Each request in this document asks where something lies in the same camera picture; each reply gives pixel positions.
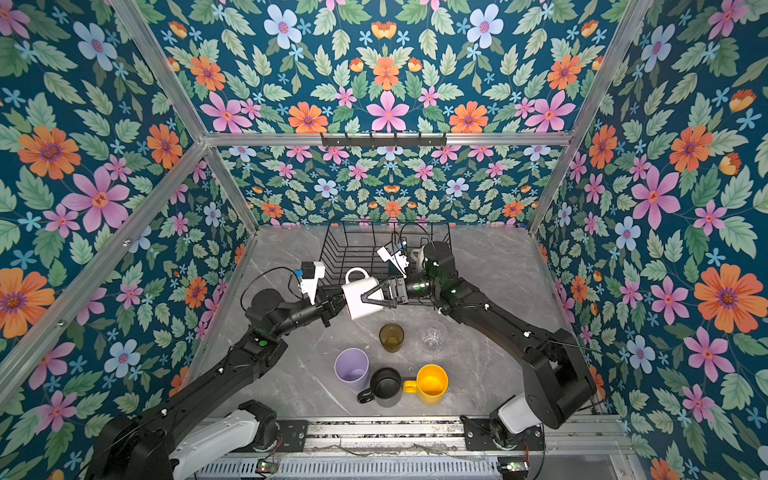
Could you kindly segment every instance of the white mug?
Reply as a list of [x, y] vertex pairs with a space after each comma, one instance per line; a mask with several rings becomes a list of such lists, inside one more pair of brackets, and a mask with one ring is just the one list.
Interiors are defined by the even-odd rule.
[[[366, 277], [361, 280], [350, 282], [349, 274], [352, 272], [360, 272]], [[368, 275], [368, 272], [366, 272], [364, 269], [360, 268], [359, 266], [350, 268], [346, 273], [345, 280], [346, 284], [342, 285], [341, 288], [344, 290], [346, 308], [349, 311], [349, 316], [352, 317], [353, 320], [363, 318], [364, 316], [384, 309], [384, 307], [381, 305], [363, 303], [360, 299], [361, 295], [379, 284], [379, 281]], [[377, 290], [372, 293], [369, 298], [374, 300], [384, 300], [384, 292]]]

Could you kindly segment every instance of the yellow mug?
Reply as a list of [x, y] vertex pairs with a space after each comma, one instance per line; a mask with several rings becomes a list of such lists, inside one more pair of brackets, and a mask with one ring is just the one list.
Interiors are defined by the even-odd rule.
[[448, 374], [440, 366], [424, 365], [416, 375], [416, 381], [406, 380], [402, 389], [405, 393], [417, 394], [427, 405], [435, 405], [448, 390]]

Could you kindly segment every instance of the black wire dish rack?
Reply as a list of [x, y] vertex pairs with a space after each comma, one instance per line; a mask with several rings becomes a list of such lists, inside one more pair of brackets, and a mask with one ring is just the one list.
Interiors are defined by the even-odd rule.
[[[341, 221], [328, 226], [320, 252], [320, 261], [326, 265], [323, 285], [343, 285], [350, 268], [364, 269], [377, 280], [397, 275], [392, 262], [384, 262], [376, 252], [387, 247], [395, 253], [405, 245], [409, 269], [415, 265], [418, 251], [429, 242], [445, 242], [451, 246], [451, 228], [447, 223], [373, 223]], [[353, 273], [351, 280], [358, 280], [361, 273]]]

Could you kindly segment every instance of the black mug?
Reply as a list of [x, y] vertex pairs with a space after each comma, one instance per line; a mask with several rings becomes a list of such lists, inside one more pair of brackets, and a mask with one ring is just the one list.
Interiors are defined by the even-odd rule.
[[376, 370], [371, 375], [371, 386], [357, 394], [357, 401], [368, 403], [376, 400], [376, 403], [388, 409], [397, 405], [402, 396], [402, 377], [397, 370], [384, 367]]

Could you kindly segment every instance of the metal base plate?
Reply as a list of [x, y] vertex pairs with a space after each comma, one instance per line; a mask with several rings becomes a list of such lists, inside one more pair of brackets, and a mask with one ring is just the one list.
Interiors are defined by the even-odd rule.
[[[487, 452], [488, 450], [505, 450], [496, 445], [490, 432], [491, 421], [489, 419], [472, 419], [470, 422], [464, 422], [464, 441], [467, 450], [472, 452]], [[520, 441], [510, 452], [522, 451], [527, 448], [529, 451], [544, 449], [543, 433], [540, 426], [531, 427], [525, 430], [524, 441]]]

